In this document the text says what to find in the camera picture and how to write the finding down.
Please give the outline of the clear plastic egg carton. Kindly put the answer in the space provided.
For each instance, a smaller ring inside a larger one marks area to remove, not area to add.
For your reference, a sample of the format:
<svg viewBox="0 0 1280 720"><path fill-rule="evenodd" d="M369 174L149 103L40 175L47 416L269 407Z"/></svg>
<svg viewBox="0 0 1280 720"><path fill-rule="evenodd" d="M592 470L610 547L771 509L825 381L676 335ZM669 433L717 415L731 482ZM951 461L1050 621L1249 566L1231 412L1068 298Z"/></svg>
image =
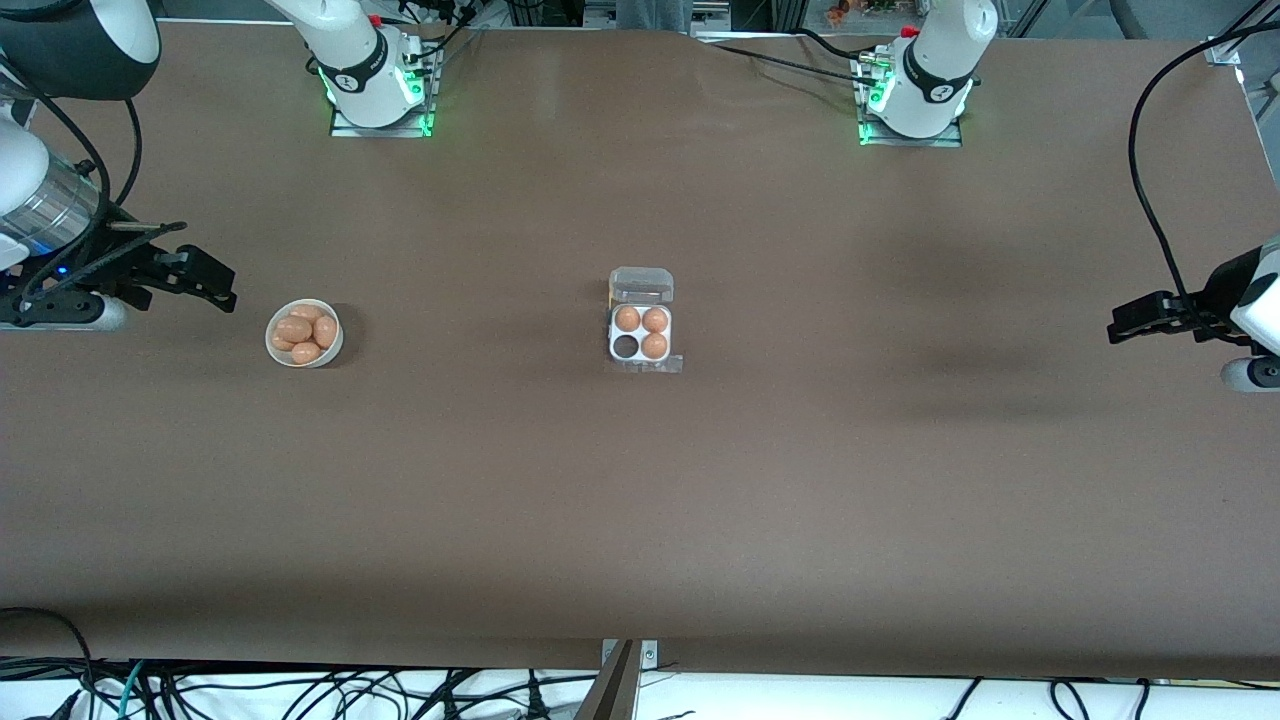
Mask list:
<svg viewBox="0 0 1280 720"><path fill-rule="evenodd" d="M605 314L605 351L609 360L622 372L680 374L684 370L684 356L675 351L675 315L671 304L675 301L675 277L671 272L655 266L618 266L608 278L608 299ZM667 332L662 333L669 341L668 354L659 361L646 360L640 350L643 338L649 334L641 325L634 333L622 333L614 327L614 313L620 306L634 306L641 314L649 307L664 307L671 315Z"/></svg>

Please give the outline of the white round bowl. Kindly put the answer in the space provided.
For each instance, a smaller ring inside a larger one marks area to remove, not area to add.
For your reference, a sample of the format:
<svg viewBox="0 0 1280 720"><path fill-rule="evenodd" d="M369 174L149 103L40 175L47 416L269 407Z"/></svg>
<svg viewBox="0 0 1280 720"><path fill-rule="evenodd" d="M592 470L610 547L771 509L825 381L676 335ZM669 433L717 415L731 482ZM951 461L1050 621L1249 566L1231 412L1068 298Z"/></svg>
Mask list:
<svg viewBox="0 0 1280 720"><path fill-rule="evenodd" d="M324 354L315 363L310 363L310 364L303 365L303 366L294 365L291 361L289 352L276 351L270 345L270 338L274 336L275 324L283 316L288 315L288 307L291 305L293 305L293 304L314 304L314 305L317 305L317 306L323 307L329 316L333 316L337 320L338 325L339 325L338 336L337 336L337 340L335 340L334 345L330 348L324 350ZM321 301L319 299L301 299L301 300L296 300L296 301L291 301L291 302L285 304L284 306L282 306L280 309L278 309L273 314L271 319L269 320L269 323L266 325L265 333L264 333L264 343L265 343L265 348L266 348L269 356L275 363L278 363L278 364L280 364L283 366L294 368L294 369L316 369L316 368L320 368L320 366L325 366L330 361L333 361L334 359L337 359L337 356L340 352L343 342L344 342L344 329L343 329L343 325L340 323L340 319L339 319L339 316L337 314L337 310L332 305L326 304L326 302L324 302L324 301Z"/></svg>

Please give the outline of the brown table cover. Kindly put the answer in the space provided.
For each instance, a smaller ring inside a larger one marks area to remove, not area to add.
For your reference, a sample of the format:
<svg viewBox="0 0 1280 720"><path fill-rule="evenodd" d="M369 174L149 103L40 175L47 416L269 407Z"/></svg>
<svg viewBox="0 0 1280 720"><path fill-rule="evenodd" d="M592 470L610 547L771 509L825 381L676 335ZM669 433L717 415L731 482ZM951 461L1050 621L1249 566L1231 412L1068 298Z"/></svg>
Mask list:
<svg viewBox="0 0 1280 720"><path fill-rule="evenodd" d="M960 149L682 35L456 40L431 138L333 138L298 35L165 26L129 210L237 309L0 332L0 605L113 659L1280 678L1280 393L1112 346L1180 44L1015 40ZM605 351L675 277L680 374ZM294 369L264 333L332 305Z"/></svg>

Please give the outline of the person in grey trousers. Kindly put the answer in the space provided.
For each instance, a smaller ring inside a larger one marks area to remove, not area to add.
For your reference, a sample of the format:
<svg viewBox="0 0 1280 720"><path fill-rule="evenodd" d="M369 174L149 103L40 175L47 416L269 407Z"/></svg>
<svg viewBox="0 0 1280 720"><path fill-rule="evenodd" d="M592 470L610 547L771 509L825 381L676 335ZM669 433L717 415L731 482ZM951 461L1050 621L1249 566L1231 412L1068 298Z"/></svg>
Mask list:
<svg viewBox="0 0 1280 720"><path fill-rule="evenodd" d="M691 29L692 8L694 0L614 0L616 27L686 35Z"/></svg>

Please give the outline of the dark slanted pole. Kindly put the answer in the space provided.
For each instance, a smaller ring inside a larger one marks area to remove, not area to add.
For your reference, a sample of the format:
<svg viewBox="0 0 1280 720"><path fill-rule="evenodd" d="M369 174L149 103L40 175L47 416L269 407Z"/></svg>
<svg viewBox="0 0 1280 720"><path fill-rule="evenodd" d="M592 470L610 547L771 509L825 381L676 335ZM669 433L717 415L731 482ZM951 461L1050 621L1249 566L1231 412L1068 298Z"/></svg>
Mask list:
<svg viewBox="0 0 1280 720"><path fill-rule="evenodd" d="M645 660L644 641L616 641L573 720L635 720Z"/></svg>

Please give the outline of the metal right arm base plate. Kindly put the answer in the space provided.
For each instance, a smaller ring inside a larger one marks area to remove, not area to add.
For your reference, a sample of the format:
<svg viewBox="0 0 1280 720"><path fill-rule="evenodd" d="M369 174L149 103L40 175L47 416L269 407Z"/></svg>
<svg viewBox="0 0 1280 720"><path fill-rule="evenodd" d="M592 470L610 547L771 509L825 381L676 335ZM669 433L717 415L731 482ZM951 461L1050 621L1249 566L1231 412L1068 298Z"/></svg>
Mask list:
<svg viewBox="0 0 1280 720"><path fill-rule="evenodd" d="M425 60L410 64L407 70L399 70L399 85L410 96L412 105L397 122L389 126L369 128L351 122L337 106L330 90L326 100L330 104L330 136L342 138L429 138L434 133L436 119L436 96L442 82L442 63L439 53L430 53Z"/></svg>

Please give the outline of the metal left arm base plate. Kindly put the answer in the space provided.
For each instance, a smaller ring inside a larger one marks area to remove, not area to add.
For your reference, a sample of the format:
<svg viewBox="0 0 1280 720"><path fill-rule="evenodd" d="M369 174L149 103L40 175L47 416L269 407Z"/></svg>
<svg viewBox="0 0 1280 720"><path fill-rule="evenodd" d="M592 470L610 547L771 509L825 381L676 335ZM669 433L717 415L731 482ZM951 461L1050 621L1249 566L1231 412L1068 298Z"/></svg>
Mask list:
<svg viewBox="0 0 1280 720"><path fill-rule="evenodd" d="M897 73L892 59L865 54L850 61L858 110L858 140L861 146L957 149L963 145L960 117L973 90L969 79L960 88L941 85L919 87Z"/></svg>

